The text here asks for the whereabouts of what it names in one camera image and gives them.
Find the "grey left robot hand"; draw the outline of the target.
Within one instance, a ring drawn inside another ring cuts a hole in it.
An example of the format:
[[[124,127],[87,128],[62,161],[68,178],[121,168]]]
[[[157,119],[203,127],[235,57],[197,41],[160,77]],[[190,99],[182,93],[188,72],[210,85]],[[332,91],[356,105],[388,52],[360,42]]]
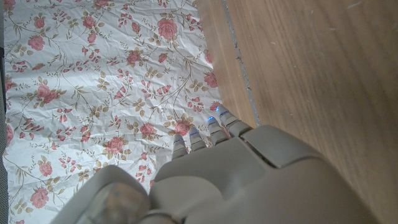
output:
[[[223,106],[208,119],[213,145],[174,137],[172,160],[149,191],[117,166],[95,174],[55,223],[376,223],[316,150],[273,126],[252,128]]]

